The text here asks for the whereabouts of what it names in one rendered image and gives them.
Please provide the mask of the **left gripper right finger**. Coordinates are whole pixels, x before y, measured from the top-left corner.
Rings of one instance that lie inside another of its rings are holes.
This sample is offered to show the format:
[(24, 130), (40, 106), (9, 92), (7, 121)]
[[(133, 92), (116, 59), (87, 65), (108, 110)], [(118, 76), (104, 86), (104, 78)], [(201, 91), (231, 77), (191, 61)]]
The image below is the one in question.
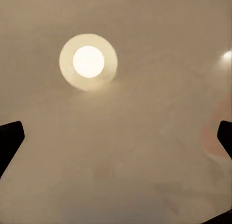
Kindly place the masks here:
[(232, 122), (221, 121), (217, 138), (232, 159)]

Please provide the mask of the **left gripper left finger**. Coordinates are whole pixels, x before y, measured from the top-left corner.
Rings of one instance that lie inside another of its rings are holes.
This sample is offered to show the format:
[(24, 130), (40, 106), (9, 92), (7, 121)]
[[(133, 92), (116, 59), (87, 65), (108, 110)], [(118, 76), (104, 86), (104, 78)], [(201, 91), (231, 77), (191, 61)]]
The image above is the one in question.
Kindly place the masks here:
[(0, 126), (0, 178), (25, 138), (21, 121)]

